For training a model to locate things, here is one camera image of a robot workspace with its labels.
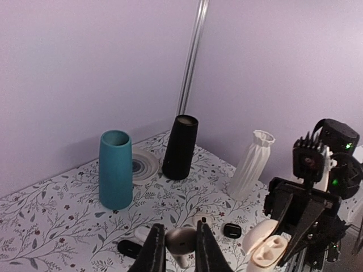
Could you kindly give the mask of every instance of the floral tablecloth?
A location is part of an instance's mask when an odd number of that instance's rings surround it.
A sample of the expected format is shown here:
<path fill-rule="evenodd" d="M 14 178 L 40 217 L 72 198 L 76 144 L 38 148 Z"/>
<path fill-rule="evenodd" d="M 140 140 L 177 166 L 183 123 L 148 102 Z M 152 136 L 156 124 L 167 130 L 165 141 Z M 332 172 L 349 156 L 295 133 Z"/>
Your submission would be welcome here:
<path fill-rule="evenodd" d="M 139 144 L 162 162 L 169 133 Z M 39 182 L 0 199 L 0 271 L 127 271 L 133 259 L 117 252 L 122 239 L 137 241 L 133 231 L 140 225 L 162 223 L 168 229 L 191 226 L 197 212 L 214 217 L 213 231 L 230 266 L 244 271 L 247 258 L 242 239 L 223 237 L 220 227 L 233 222 L 250 230 L 262 214 L 267 187 L 258 183 L 250 197 L 234 201 L 226 187 L 234 167 L 196 147 L 187 179 L 172 181 L 162 173 L 144 186 L 134 187 L 132 204 L 120 211 L 104 208 L 98 201 L 98 161 Z M 181 269 L 167 253 L 167 272 Z"/>

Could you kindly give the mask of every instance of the metal rail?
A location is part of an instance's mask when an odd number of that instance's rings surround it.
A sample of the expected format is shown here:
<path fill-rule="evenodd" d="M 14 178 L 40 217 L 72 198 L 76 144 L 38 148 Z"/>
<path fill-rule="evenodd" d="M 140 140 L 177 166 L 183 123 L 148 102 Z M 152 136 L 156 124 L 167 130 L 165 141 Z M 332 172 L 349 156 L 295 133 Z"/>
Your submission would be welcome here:
<path fill-rule="evenodd" d="M 194 73 L 196 56 L 199 48 L 200 39 L 203 32 L 204 21 L 206 17 L 206 12 L 208 10 L 209 0 L 200 0 L 199 8 L 195 20 L 195 25 L 193 29 L 193 35 L 191 40 L 191 45 L 189 47 L 189 53 L 187 58 L 187 63 L 185 66 L 183 83 L 181 85 L 178 109 L 176 115 L 184 114 L 187 110 L 188 99 L 191 91 L 192 78 Z"/>

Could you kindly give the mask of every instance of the earbud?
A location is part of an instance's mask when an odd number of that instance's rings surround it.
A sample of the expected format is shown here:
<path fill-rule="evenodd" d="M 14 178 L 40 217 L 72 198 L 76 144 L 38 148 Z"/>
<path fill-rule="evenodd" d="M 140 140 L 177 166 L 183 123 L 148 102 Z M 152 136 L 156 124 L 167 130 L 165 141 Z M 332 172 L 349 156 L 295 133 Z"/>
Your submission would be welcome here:
<path fill-rule="evenodd" d="M 165 235 L 165 245 L 176 263 L 183 269 L 189 266 L 187 255 L 196 249 L 197 231 L 194 228 L 176 228 Z"/>

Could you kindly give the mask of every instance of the vase opening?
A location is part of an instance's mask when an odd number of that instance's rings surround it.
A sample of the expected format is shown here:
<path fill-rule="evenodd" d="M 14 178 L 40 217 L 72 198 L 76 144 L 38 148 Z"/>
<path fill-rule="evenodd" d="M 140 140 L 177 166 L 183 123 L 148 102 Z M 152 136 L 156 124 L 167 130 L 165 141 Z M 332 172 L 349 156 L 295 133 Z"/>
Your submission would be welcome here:
<path fill-rule="evenodd" d="M 255 130 L 254 134 L 255 134 L 256 137 L 260 138 L 261 140 L 264 140 L 264 141 L 267 141 L 267 142 L 274 142 L 275 141 L 275 138 L 266 131 Z"/>
<path fill-rule="evenodd" d="M 198 124 L 198 120 L 189 115 L 179 115 L 176 119 L 179 123 L 182 123 L 186 126 L 194 126 Z"/>
<path fill-rule="evenodd" d="M 103 134 L 102 141 L 109 146 L 123 146 L 130 141 L 130 136 L 123 131 L 111 130 Z"/>

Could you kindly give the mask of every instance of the white twisted vase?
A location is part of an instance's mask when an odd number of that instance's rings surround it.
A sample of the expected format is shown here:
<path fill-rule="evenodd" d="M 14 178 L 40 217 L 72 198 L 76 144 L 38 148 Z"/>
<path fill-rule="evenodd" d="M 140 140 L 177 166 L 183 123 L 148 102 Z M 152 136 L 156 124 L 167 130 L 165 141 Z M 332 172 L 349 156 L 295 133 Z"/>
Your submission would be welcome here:
<path fill-rule="evenodd" d="M 271 134 L 254 131 L 254 141 L 244 152 L 227 188 L 231 198 L 241 201 L 249 196 L 270 157 L 270 146 L 274 142 Z"/>

